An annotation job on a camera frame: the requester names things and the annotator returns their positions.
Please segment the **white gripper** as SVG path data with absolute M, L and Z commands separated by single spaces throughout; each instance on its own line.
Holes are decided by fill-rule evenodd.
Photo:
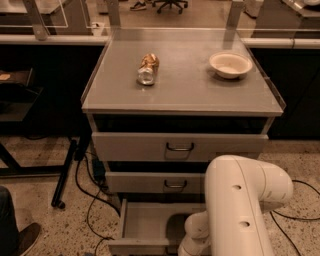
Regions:
M 200 256 L 210 245 L 209 238 L 192 238 L 185 235 L 179 248 L 178 256 Z

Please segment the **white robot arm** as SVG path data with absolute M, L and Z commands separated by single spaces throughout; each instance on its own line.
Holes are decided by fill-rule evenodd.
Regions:
M 185 221 L 178 256 L 275 256 L 263 214 L 283 207 L 293 182 L 282 168 L 236 155 L 215 158 L 205 174 L 206 210 Z

